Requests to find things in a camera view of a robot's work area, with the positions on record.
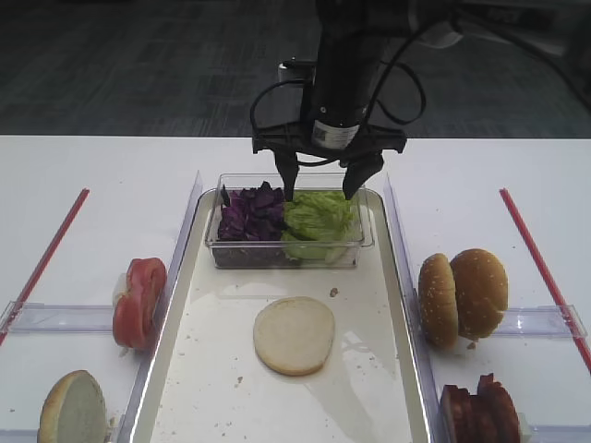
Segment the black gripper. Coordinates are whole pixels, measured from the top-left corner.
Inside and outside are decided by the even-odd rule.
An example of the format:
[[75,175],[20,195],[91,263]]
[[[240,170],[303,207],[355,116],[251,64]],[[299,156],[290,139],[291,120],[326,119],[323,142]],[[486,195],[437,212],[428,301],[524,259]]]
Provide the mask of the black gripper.
[[405,133],[399,129],[370,124],[329,126],[314,119],[305,108],[299,110],[295,121],[260,126],[256,112],[252,107],[252,149],[255,153],[273,153],[286,201],[294,197],[299,153],[323,161],[344,161],[343,192],[346,199],[351,199],[369,178],[381,171],[382,151],[401,153],[405,147]]

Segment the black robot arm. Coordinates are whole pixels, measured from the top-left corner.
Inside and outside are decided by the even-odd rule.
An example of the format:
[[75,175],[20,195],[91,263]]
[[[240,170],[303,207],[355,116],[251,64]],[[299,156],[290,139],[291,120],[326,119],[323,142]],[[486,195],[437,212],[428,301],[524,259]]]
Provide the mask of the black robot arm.
[[590,5],[586,1],[319,1],[318,55],[288,60],[280,84],[302,90],[298,118],[252,125],[254,151],[270,150],[291,198],[301,167],[338,162],[342,190],[352,197],[383,167],[383,152],[402,151],[403,121],[370,123],[380,92],[402,52],[387,54],[388,42],[447,48],[465,36],[507,42],[552,69],[583,105],[589,84],[573,76],[589,49]]

